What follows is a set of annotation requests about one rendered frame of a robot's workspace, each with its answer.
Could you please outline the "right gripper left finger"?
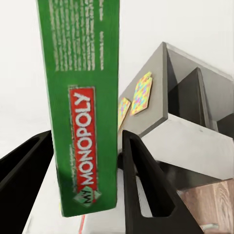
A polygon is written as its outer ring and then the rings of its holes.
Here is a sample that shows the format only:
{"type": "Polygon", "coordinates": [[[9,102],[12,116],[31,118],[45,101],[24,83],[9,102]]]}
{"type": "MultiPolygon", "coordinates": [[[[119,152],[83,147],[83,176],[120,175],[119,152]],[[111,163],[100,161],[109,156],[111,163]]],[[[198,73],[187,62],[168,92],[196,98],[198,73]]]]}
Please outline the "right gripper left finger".
{"type": "Polygon", "coordinates": [[[22,234],[53,156],[49,130],[0,159],[0,234],[22,234]]]}

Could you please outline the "board game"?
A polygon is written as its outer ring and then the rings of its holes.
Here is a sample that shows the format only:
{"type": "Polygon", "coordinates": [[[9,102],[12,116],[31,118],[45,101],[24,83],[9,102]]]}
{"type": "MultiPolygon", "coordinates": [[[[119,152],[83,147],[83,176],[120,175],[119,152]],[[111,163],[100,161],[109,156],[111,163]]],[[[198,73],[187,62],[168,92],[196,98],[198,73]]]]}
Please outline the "board game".
{"type": "Polygon", "coordinates": [[[63,217],[117,206],[120,0],[36,0],[63,217]]]}

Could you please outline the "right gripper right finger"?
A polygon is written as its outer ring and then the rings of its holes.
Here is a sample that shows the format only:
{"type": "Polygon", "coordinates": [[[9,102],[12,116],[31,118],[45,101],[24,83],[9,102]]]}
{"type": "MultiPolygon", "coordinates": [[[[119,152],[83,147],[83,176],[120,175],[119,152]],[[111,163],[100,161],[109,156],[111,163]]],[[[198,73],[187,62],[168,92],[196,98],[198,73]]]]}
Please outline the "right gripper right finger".
{"type": "Polygon", "coordinates": [[[122,130],[126,234],[203,234],[141,138],[122,130]],[[136,165],[153,217],[141,214],[136,165]]]}

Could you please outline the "jigsaw puzzle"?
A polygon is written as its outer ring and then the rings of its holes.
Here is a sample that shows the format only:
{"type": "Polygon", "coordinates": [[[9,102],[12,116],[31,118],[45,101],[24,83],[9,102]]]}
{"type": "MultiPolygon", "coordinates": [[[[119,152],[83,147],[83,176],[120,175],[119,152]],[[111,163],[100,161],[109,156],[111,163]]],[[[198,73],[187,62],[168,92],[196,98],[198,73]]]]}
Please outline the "jigsaw puzzle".
{"type": "Polygon", "coordinates": [[[142,111],[148,106],[148,99],[152,85],[152,77],[150,77],[151,74],[152,72],[149,71],[137,82],[134,100],[132,103],[132,109],[130,113],[131,116],[137,114],[138,112],[142,111]]]}
{"type": "Polygon", "coordinates": [[[121,103],[118,106],[118,129],[121,126],[121,123],[128,111],[129,106],[130,106],[130,102],[124,96],[121,100],[121,103]]]}

